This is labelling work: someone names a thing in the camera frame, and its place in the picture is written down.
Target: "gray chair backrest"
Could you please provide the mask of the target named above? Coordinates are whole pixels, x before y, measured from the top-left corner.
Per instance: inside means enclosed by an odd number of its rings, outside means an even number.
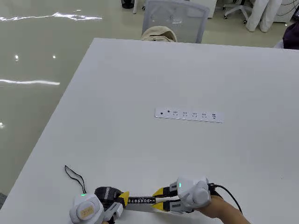
[[[178,42],[201,43],[209,8],[184,0],[148,0],[142,33],[153,26],[166,26]]]

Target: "office chair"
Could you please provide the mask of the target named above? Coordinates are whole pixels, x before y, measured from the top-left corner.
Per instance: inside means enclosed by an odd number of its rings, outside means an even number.
[[[227,20],[228,19],[228,15],[237,11],[237,10],[241,10],[244,17],[245,17],[245,20],[243,21],[243,24],[246,25],[247,24],[247,20],[248,20],[248,15],[247,15],[247,11],[251,12],[252,11],[252,8],[248,7],[248,6],[245,6],[244,5],[245,3],[245,0],[242,0],[240,4],[225,4],[223,6],[223,10],[225,10],[227,7],[232,7],[232,9],[228,10],[225,12],[224,14],[224,20]]]
[[[165,26],[178,42],[201,43],[209,8],[183,0],[148,0],[142,33],[153,26]]]

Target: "white device housing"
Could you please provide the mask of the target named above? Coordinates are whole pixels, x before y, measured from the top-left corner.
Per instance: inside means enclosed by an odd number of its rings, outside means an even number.
[[[104,213],[104,207],[95,194],[82,194],[75,197],[70,218],[73,223],[102,223]]]
[[[211,202],[208,179],[188,180],[179,177],[177,181],[178,197],[189,208],[200,208]]]

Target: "dark bag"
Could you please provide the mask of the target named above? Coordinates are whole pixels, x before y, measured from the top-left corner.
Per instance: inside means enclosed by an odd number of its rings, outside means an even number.
[[[123,8],[133,8],[134,0],[121,0],[121,5]]]

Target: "white table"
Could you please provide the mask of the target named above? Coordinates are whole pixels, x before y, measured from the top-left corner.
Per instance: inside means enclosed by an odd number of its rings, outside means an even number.
[[[178,175],[206,175],[231,190],[252,223],[296,223],[298,57],[284,49],[94,39],[0,223],[70,223],[81,188],[64,164],[84,176],[89,192],[113,186],[135,196]],[[224,123],[154,118],[161,106],[222,112]],[[125,211],[118,223],[218,221]]]

